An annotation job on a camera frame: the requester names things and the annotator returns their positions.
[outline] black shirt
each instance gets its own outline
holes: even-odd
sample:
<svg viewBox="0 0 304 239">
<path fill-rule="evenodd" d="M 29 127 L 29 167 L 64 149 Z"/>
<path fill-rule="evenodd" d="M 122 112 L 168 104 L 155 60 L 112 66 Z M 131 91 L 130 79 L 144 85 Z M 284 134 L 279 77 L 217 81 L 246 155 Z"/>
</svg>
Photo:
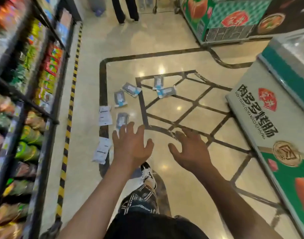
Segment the black shirt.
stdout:
<svg viewBox="0 0 304 239">
<path fill-rule="evenodd" d="M 118 214 L 104 237 L 112 238 L 208 239 L 200 228 L 185 218 L 139 212 Z"/>
</svg>

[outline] black pants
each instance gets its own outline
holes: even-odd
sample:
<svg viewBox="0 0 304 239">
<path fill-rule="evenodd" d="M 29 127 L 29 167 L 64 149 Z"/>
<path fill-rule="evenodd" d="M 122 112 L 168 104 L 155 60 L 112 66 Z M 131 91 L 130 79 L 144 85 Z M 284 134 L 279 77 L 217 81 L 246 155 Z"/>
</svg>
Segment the black pants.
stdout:
<svg viewBox="0 0 304 239">
<path fill-rule="evenodd" d="M 115 15 L 117 16 L 118 22 L 124 23 L 126 16 L 124 15 L 119 0 L 112 0 L 113 8 Z M 136 6 L 135 0 L 126 0 L 126 5 L 129 10 L 130 18 L 134 19 L 135 21 L 139 20 L 138 8 Z"/>
</svg>

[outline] logo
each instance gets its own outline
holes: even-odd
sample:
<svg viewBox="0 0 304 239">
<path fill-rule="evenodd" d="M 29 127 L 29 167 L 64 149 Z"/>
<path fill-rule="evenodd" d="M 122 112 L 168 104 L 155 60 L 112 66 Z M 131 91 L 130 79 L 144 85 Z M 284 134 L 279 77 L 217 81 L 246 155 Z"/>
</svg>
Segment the logo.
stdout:
<svg viewBox="0 0 304 239">
<path fill-rule="evenodd" d="M 242 26 L 247 23 L 248 20 L 249 17 L 246 11 L 236 11 L 224 18 L 221 24 L 223 24 L 224 27 Z"/>
<path fill-rule="evenodd" d="M 264 107 L 270 109 L 271 111 L 276 111 L 277 108 L 277 100 L 274 92 L 266 89 L 259 88 L 258 89 L 258 99 L 264 102 Z"/>
<path fill-rule="evenodd" d="M 281 163 L 290 167 L 298 167 L 302 162 L 300 152 L 289 142 L 277 141 L 273 146 L 273 153 Z"/>
</svg>

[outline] sneaker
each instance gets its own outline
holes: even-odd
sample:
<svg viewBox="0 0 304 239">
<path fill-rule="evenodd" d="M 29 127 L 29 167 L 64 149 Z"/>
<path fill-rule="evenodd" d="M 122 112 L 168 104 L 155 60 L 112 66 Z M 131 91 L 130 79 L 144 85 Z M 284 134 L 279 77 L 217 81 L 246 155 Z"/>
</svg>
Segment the sneaker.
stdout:
<svg viewBox="0 0 304 239">
<path fill-rule="evenodd" d="M 149 183 L 152 185 L 153 189 L 156 189 L 156 181 L 154 179 L 153 172 L 152 172 L 150 165 L 147 162 L 144 162 L 141 165 L 140 169 L 142 172 L 143 182 L 145 182 L 146 180 L 149 181 Z"/>
</svg>

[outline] marble floor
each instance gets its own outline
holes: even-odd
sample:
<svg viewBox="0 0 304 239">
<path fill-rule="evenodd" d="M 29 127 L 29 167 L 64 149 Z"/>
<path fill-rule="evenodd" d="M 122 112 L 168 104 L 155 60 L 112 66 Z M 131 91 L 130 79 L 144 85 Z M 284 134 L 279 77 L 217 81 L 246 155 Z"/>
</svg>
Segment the marble floor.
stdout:
<svg viewBox="0 0 304 239">
<path fill-rule="evenodd" d="M 75 28 L 71 57 L 75 56 L 79 26 L 77 24 Z M 168 151 L 169 142 L 179 145 L 172 132 L 188 127 L 201 134 L 209 146 L 214 166 L 250 206 L 284 239 L 300 238 L 225 100 L 225 95 L 248 69 L 248 62 L 253 62 L 267 43 L 257 41 L 213 47 L 212 51 L 220 57 L 215 60 L 209 51 L 193 49 L 198 44 L 189 27 L 181 15 L 173 12 L 142 13 L 138 24 L 127 22 L 125 26 L 117 24 L 110 2 L 100 18 L 87 13 L 75 86 L 63 225 L 102 179 L 98 164 L 91 161 L 98 145 L 99 105 L 105 101 L 113 106 L 113 93 L 129 82 L 142 87 L 142 93 L 136 98 L 126 94 L 128 105 L 112 108 L 112 119 L 115 124 L 117 113 L 127 112 L 136 127 L 146 125 L 144 139 L 152 138 L 155 143 L 148 162 L 160 177 L 163 184 L 160 187 L 166 191 L 164 201 L 170 215 L 188 218 L 210 239 L 232 238 L 209 194 L 191 173 L 173 160 Z M 246 64 L 237 69 L 222 66 L 240 63 Z M 41 232 L 47 230 L 55 219 L 73 72 L 74 59 L 71 58 L 52 153 Z M 165 87 L 176 85 L 177 95 L 158 99 L 157 93 L 151 89 L 155 75 L 164 76 Z M 100 94 L 104 89 L 106 96 Z M 110 137 L 114 127 L 109 126 Z M 111 163 L 113 147 L 109 156 Z M 127 182 L 116 210 L 122 198 L 141 182 L 140 178 Z"/>
</svg>

